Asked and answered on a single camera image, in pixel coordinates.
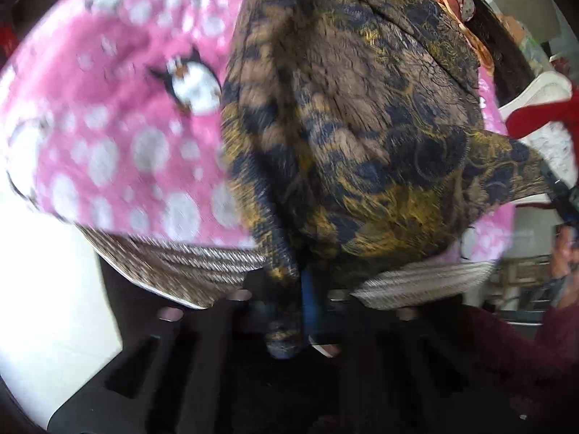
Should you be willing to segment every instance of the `cartoon penguin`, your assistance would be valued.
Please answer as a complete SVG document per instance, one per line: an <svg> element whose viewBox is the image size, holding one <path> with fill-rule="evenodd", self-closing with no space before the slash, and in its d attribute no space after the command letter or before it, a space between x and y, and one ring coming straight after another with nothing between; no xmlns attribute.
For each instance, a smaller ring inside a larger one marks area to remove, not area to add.
<svg viewBox="0 0 579 434"><path fill-rule="evenodd" d="M193 48L188 58L170 59L165 72L151 68L149 72L163 81L183 114L208 115L219 109L221 86L215 73L201 61L197 49Z"/></svg>

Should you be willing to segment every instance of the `penguin print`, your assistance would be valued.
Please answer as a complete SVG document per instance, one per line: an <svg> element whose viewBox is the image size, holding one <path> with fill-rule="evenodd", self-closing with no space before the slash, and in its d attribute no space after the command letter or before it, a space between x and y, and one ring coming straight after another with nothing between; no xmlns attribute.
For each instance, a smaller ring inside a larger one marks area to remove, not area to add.
<svg viewBox="0 0 579 434"><path fill-rule="evenodd" d="M195 48L187 58L170 59L164 72L155 69L149 69L149 72L163 81L183 114L208 115L219 109L221 86Z"/></svg>

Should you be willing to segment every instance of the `brown and navy floral fabric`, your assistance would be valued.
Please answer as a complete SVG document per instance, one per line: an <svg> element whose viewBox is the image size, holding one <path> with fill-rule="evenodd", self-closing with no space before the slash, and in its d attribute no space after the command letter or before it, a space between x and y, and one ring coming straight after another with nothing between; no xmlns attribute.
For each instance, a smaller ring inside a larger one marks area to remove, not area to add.
<svg viewBox="0 0 579 434"><path fill-rule="evenodd" d="M271 276L354 287L546 191L485 131L476 55L434 0L245 0L222 98L231 187Z"/></svg>

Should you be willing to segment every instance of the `polka dot fabric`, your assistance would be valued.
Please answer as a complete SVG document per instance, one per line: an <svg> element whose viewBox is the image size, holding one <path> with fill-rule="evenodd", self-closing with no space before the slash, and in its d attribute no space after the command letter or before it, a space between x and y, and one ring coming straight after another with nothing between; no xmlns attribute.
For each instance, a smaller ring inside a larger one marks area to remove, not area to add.
<svg viewBox="0 0 579 434"><path fill-rule="evenodd" d="M226 186L216 85L192 115L151 75L196 50L220 85L241 2L61 0L43 18L0 80L7 136L43 125L41 210L117 234L254 246Z"/></svg>

